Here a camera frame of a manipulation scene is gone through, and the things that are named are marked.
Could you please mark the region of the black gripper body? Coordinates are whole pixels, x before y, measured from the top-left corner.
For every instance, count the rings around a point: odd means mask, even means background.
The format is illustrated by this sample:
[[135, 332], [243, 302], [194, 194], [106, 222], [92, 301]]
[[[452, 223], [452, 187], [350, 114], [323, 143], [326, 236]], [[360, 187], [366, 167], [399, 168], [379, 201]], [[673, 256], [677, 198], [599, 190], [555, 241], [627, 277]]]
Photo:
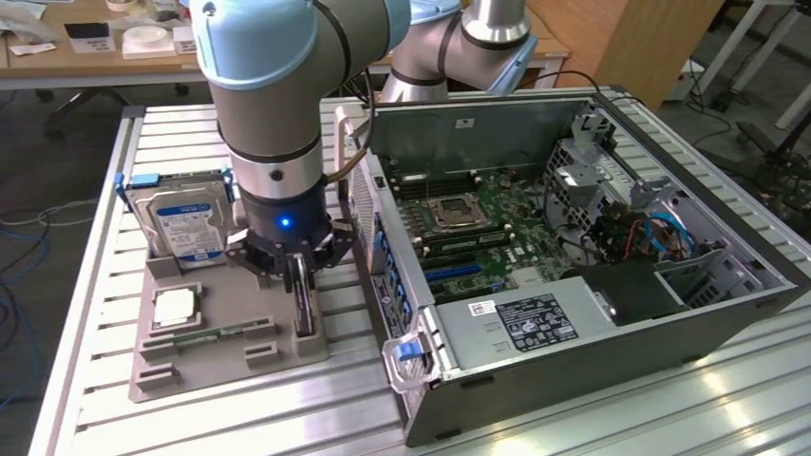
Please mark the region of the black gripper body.
[[248, 239], [272, 250], [280, 244], [288, 252], [299, 251], [303, 241], [316, 245], [332, 231], [323, 191], [308, 191], [290, 199], [266, 199], [242, 193]]

